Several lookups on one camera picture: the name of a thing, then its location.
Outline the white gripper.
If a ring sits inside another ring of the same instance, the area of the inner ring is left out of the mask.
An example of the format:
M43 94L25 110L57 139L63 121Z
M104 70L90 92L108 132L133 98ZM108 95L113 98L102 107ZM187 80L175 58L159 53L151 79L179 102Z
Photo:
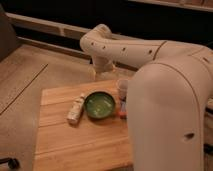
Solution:
M106 72L114 72L115 65L113 63L107 63L106 65L93 65L93 79L95 81Z

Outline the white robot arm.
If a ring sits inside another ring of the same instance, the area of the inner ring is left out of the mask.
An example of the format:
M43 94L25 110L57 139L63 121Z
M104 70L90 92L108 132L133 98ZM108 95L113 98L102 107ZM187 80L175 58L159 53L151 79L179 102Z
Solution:
M204 171L204 115L213 97L213 50L170 40L116 40L104 24L80 39L97 72L137 69L126 110L135 171Z

